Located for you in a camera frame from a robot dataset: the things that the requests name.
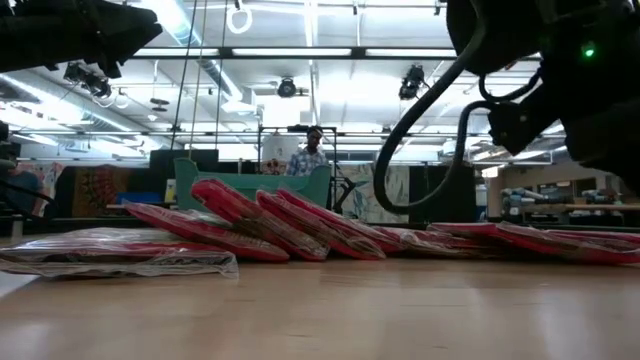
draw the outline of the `man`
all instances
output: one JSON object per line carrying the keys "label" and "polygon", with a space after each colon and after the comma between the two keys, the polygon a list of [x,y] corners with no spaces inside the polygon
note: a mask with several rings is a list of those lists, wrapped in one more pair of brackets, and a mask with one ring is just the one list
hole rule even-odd
{"label": "man", "polygon": [[328,165],[327,158],[318,150],[321,139],[322,128],[319,126],[310,127],[307,130],[307,146],[291,156],[285,175],[309,176],[316,167]]}
{"label": "man", "polygon": [[[9,152],[9,161],[16,165],[15,169],[8,170],[0,175],[0,179],[13,186],[19,186],[21,188],[38,192],[42,194],[42,183],[35,174],[27,171],[18,170],[17,156],[14,152]],[[28,195],[15,191],[12,189],[5,189],[0,186],[0,192],[4,192],[4,195],[18,206],[19,209],[24,210],[33,215],[40,215],[40,208],[42,207],[42,199],[33,195]]]}

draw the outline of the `ceiling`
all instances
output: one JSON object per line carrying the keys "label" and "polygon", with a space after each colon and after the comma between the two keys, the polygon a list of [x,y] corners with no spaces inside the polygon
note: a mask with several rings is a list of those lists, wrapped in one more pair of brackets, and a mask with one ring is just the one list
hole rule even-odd
{"label": "ceiling", "polygon": [[[158,8],[173,11],[170,6],[177,3],[182,7],[184,16],[171,15],[163,23],[162,14],[158,14],[165,32],[151,41],[149,47],[169,48],[179,44],[168,31],[167,21],[191,22],[193,9],[196,8],[194,29],[208,47],[412,47],[412,48],[451,48],[446,28],[446,9],[439,16],[434,15],[435,3],[432,0],[356,0],[357,15],[354,15],[354,1],[342,0],[305,0],[258,1],[245,0],[243,8],[249,9],[252,23],[242,34],[234,34],[225,24],[225,4],[229,11],[234,10],[234,1],[209,0],[205,10],[205,0],[129,0],[132,6]],[[246,17],[244,14],[233,16],[236,27],[241,27]],[[228,79],[244,94],[253,94],[253,104],[261,105],[264,114],[269,113],[269,121],[276,125],[294,125],[278,123],[278,119],[289,119],[278,114],[296,113],[297,122],[311,124],[316,104],[317,122],[323,126],[335,126],[346,132],[381,131],[383,126],[393,127],[403,112],[413,102],[400,101],[398,90],[401,79],[411,65],[423,67],[427,83],[432,85],[448,69],[452,61],[440,60],[351,60],[351,59],[319,59],[310,65],[307,59],[226,59],[218,60],[217,65]],[[64,89],[77,96],[75,104],[81,104],[87,111],[95,108],[94,100],[79,87],[73,87],[63,79],[66,65],[60,64],[60,70],[49,71],[42,68],[23,70],[35,73],[52,86]],[[534,74],[537,63],[522,61],[509,70],[492,74],[487,81],[487,88],[493,94],[504,94],[526,84]],[[220,109],[219,104],[227,103],[224,96],[218,93],[216,81],[201,70],[194,60],[161,59],[129,60],[121,67],[122,77],[109,81],[114,89],[111,98],[100,100],[101,108],[106,107],[112,114],[113,122],[124,118],[136,125],[134,130],[167,131],[174,123],[183,131],[250,131],[250,134],[221,134],[217,140],[220,144],[222,158],[236,158],[238,148],[244,152],[254,151],[257,142],[259,120],[264,114],[256,112],[233,112]],[[278,102],[275,87],[283,77],[292,77],[297,87],[313,88],[313,101],[308,96],[296,101]],[[471,101],[480,99],[477,89],[477,77],[463,73],[412,128],[412,132],[446,133],[456,132],[458,116],[461,109]],[[183,83],[182,96],[180,84]],[[166,112],[151,110],[151,98],[167,100]],[[91,131],[93,124],[83,130]],[[14,126],[21,129],[32,127]],[[37,130],[59,130],[60,125],[39,126]],[[482,111],[474,113],[469,125],[470,133],[487,134],[489,130],[486,116]],[[555,128],[553,133],[562,134],[562,128]],[[450,136],[425,137],[411,141],[405,146],[405,152],[433,152],[433,145],[442,145]],[[14,139],[23,143],[38,143],[24,138]],[[166,145],[166,139],[156,138],[158,145]],[[197,146],[211,147],[215,141],[212,136],[190,136],[177,138],[178,145],[193,141]],[[562,146],[561,139],[547,139],[544,144],[533,145],[533,150],[543,148],[543,152]],[[372,150],[379,146],[380,140],[371,138],[350,137],[339,139],[340,144],[368,144]],[[487,153],[488,157],[505,158],[507,156],[499,148],[494,147],[488,138],[478,138],[472,142],[470,159],[475,154]]]}

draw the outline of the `spotlight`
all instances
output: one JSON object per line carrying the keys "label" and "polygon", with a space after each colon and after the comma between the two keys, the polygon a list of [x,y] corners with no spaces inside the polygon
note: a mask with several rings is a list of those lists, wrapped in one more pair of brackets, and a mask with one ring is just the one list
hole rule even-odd
{"label": "spotlight", "polygon": [[411,65],[407,76],[402,79],[402,86],[400,86],[400,92],[398,93],[400,100],[412,100],[418,97],[418,90],[420,90],[422,84],[427,85],[424,82],[422,65]]}
{"label": "spotlight", "polygon": [[106,99],[111,96],[111,85],[109,79],[101,77],[90,70],[84,69],[79,63],[69,63],[64,72],[64,79],[74,85],[89,91],[91,96],[98,99]]}
{"label": "spotlight", "polygon": [[291,98],[296,95],[296,85],[292,78],[284,78],[278,86],[278,96],[283,98]]}

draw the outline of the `wall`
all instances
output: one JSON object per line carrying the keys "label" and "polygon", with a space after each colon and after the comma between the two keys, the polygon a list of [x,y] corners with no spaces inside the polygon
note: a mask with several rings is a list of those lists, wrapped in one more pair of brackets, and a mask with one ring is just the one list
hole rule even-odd
{"label": "wall", "polygon": [[604,189],[607,187],[607,175],[610,174],[600,170],[583,168],[575,162],[566,162],[558,165],[535,168],[515,166],[503,169],[500,173],[500,176],[503,177],[502,185],[505,188],[535,186],[559,181],[595,177],[598,188]]}

